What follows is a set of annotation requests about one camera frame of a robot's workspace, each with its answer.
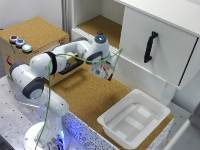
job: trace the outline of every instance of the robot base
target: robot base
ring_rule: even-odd
[[[40,122],[32,126],[25,134],[24,137],[24,150],[49,150],[49,148],[46,146],[45,148],[39,147],[39,144],[37,148],[35,149],[36,142],[34,140],[37,133],[40,131],[40,129],[43,127],[44,122]],[[65,140],[65,145],[68,147],[69,145],[69,138]]]

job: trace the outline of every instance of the green cable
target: green cable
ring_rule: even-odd
[[[109,58],[107,58],[107,59],[104,59],[104,60],[100,60],[100,61],[88,61],[88,60],[85,60],[85,59],[82,59],[82,58],[80,58],[80,57],[76,57],[76,56],[70,55],[70,54],[57,54],[56,56],[68,55],[68,56],[71,56],[71,57],[73,57],[73,58],[76,58],[76,59],[79,59],[79,60],[82,60],[82,61],[88,62],[88,63],[102,63],[102,62],[106,62],[106,61],[108,61],[108,60],[111,60],[113,57],[115,57],[115,56],[119,53],[119,55],[118,55],[118,57],[117,57],[117,61],[116,61],[115,66],[114,66],[114,69],[113,69],[113,72],[114,72],[114,71],[115,71],[115,67],[116,67],[116,65],[117,65],[117,62],[118,62],[118,59],[119,59],[119,56],[120,56],[122,50],[123,50],[123,49],[121,48],[121,49],[119,49],[113,56],[111,56],[111,57],[109,57]],[[50,79],[51,61],[52,61],[52,59],[50,58],[49,67],[48,67],[48,76],[49,76],[49,101],[48,101],[48,105],[47,105],[47,111],[46,111],[46,116],[45,116],[44,125],[43,125],[43,127],[42,127],[42,131],[41,131],[41,133],[40,133],[40,136],[39,136],[39,138],[38,138],[38,140],[37,140],[37,143],[36,143],[36,146],[35,146],[35,150],[36,150],[36,148],[37,148],[37,146],[38,146],[38,143],[39,143],[40,138],[41,138],[41,136],[42,136],[42,133],[43,133],[43,131],[44,131],[44,127],[45,127],[46,121],[47,121],[47,115],[48,115],[48,112],[49,112],[49,105],[50,105],[50,100],[51,100],[51,99],[50,99],[50,97],[51,97],[51,81],[50,81],[50,80],[51,80],[51,79]]]

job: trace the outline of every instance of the white plastic bin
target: white plastic bin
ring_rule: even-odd
[[[135,149],[169,113],[169,108],[135,89],[97,121],[105,133],[122,147]]]

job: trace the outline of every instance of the drawer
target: drawer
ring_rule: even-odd
[[[152,31],[158,33],[158,37],[153,39],[150,53],[152,59],[144,63]],[[122,56],[175,85],[181,82],[196,41],[197,37],[191,34],[125,8],[120,40]]]

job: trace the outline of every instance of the brown box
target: brown box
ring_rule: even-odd
[[[12,35],[17,35],[19,39],[23,39],[26,44],[31,45],[33,48],[32,53],[25,54],[22,52],[22,49],[18,49],[16,45],[10,44],[9,38]],[[10,77],[9,69],[14,62],[24,61],[29,64],[32,57],[46,51],[51,51],[55,46],[67,42],[69,42],[69,35],[66,32],[40,17],[35,17],[1,30],[0,50],[6,74]],[[76,63],[74,58],[69,58],[69,61],[71,65]],[[55,74],[51,76],[51,85],[56,84],[80,68],[81,66],[65,75]]]

